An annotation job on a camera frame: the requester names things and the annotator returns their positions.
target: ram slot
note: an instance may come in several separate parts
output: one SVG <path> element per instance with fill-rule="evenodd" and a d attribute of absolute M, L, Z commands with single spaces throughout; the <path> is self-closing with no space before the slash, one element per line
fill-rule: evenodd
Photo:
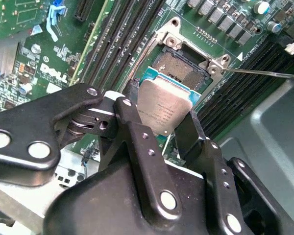
<path fill-rule="evenodd" d="M 94 74 L 103 60 L 103 54 L 111 43 L 113 35 L 115 35 L 119 26 L 122 25 L 122 18 L 130 4 L 130 0 L 118 0 L 114 3 L 113 9 L 107 18 L 107 22 L 103 23 L 102 34 L 94 44 L 94 49 L 87 55 L 86 66 L 83 70 L 82 81 L 92 84 Z"/>
<path fill-rule="evenodd" d="M 140 30 L 137 32 L 137 35 L 133 37 L 132 34 L 129 34 L 126 41 L 127 41 L 127 51 L 124 53 L 120 51 L 116 61 L 119 61 L 119 65 L 117 70 L 113 73 L 112 70 L 109 71 L 109 74 L 106 75 L 107 77 L 113 77 L 113 80 L 110 82 L 110 87 L 107 90 L 111 90 L 116 88 L 117 83 L 121 79 L 125 69 L 127 68 L 129 62 L 131 61 L 133 52 L 136 51 L 140 45 L 140 42 L 148 33 L 151 24 L 154 22 L 156 17 L 158 16 L 158 12 L 160 11 L 164 1 L 163 0 L 149 0 L 146 2 L 147 7 L 144 9 L 143 14 L 135 23 L 135 28 L 139 28 Z"/>

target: pcie slot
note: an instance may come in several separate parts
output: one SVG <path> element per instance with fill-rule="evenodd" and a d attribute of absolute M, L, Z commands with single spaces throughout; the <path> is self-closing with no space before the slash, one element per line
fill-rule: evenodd
<path fill-rule="evenodd" d="M 124 73 L 125 69 L 127 68 L 131 57 L 133 55 L 133 52 L 137 51 L 140 42 L 142 41 L 142 39 L 144 38 L 144 36 L 147 34 L 147 32 L 149 31 L 149 28 L 151 26 L 151 24 L 154 22 L 155 18 L 158 15 L 158 12 L 160 11 L 162 4 L 163 4 L 163 0 L 149 0 L 146 2 L 146 5 L 152 5 L 152 7 L 149 8 L 145 8 L 144 13 L 142 14 L 141 18 L 135 23 L 135 27 L 137 28 L 139 27 L 139 31 L 138 34 L 133 38 L 132 34 L 129 34 L 126 41 L 129 42 L 130 40 L 131 43 L 128 44 L 128 48 L 127 51 L 122 54 L 123 52 L 120 51 L 118 56 L 117 56 L 117 61 L 120 60 L 119 62 L 119 66 L 117 68 L 117 71 L 114 72 L 114 75 L 112 74 L 112 70 L 109 71 L 108 76 L 112 76 L 113 77 L 113 81 L 110 83 L 111 86 L 109 89 L 114 89 L 115 86 L 117 85 L 118 81 L 121 79 L 122 74 Z"/>
<path fill-rule="evenodd" d="M 118 28 L 122 25 L 122 19 L 126 8 L 130 4 L 131 0 L 118 0 L 114 3 L 113 9 L 108 16 L 108 22 L 103 24 L 100 38 L 96 40 L 94 44 L 94 49 L 90 52 L 90 55 L 87 55 L 87 62 L 85 69 L 82 74 L 82 81 L 92 84 L 94 77 L 90 74 L 95 73 L 97 68 L 100 66 L 100 60 L 103 58 L 103 54 L 107 50 L 113 35 L 115 35 Z"/>
<path fill-rule="evenodd" d="M 84 22 L 92 9 L 95 0 L 79 0 L 76 11 L 75 18 L 81 22 Z"/>

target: black plastic part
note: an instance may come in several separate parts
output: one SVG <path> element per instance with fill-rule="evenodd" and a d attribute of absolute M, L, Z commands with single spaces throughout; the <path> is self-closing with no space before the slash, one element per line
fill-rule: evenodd
<path fill-rule="evenodd" d="M 168 171 L 183 204 L 174 227 L 147 223 L 131 164 L 123 159 L 63 192 L 47 211 L 43 235 L 208 235 L 204 181 L 172 166 Z"/>
<path fill-rule="evenodd" d="M 11 138 L 0 148 L 1 181 L 38 186 L 50 180 L 60 161 L 58 141 L 68 124 L 66 117 L 102 101 L 100 93 L 90 95 L 88 88 L 78 84 L 0 113 L 0 132 Z M 30 156 L 28 147 L 34 142 L 47 144 L 50 154 L 43 159 Z"/>
<path fill-rule="evenodd" d="M 251 230 L 256 235 L 294 235 L 294 221 L 252 169 L 237 158 L 227 164 L 235 175 L 244 220 Z"/>
<path fill-rule="evenodd" d="M 79 0 L 74 14 L 75 18 L 84 22 L 87 19 L 94 2 L 95 0 Z"/>
<path fill-rule="evenodd" d="M 145 219 L 154 227 L 166 230 L 180 219 L 182 205 L 151 128 L 141 124 L 136 106 L 124 101 L 130 102 L 119 97 L 114 104 L 119 130 L 106 154 L 100 156 L 99 171 L 129 158 Z M 160 200 L 164 191 L 176 201 L 172 210 Z"/>
<path fill-rule="evenodd" d="M 186 167 L 204 176 L 209 232 L 235 233 L 227 222 L 227 216 L 233 215 L 241 225 L 242 234 L 253 234 L 244 222 L 231 168 L 226 165 L 219 146 L 206 139 L 195 112 L 190 111 L 186 115 L 175 134 L 180 157 L 186 161 Z"/>

